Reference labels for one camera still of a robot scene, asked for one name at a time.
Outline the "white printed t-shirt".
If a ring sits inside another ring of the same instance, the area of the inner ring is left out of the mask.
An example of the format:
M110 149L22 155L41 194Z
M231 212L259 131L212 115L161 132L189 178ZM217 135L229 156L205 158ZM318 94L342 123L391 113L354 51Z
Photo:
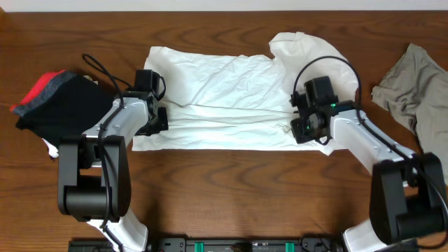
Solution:
M355 97L358 82L339 51L322 38L281 32L270 56L218 56L153 46L144 64L164 77L169 129L137 136L134 151L223 149L321 151L335 142L298 144L291 132L290 98L306 81L328 76L342 101Z

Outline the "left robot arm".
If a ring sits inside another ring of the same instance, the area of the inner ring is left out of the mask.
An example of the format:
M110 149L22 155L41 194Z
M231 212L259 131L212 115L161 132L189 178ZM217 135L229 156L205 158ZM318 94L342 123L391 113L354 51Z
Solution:
M71 241L69 251L149 251L148 228L130 207L127 146L135 136L168 130L160 105L166 83L152 70L138 70L134 86L82 134L59 146L57 203L62 214L98 229L103 240Z

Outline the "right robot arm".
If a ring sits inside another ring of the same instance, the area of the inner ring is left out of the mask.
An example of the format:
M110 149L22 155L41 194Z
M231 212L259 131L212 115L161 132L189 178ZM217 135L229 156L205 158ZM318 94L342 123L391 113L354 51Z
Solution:
M369 218L342 234L345 251L418 251L417 239L447 231L442 165L432 153L417 155L371 123L354 101L340 101L327 76L293 91L291 121L299 144L335 141L371 174Z

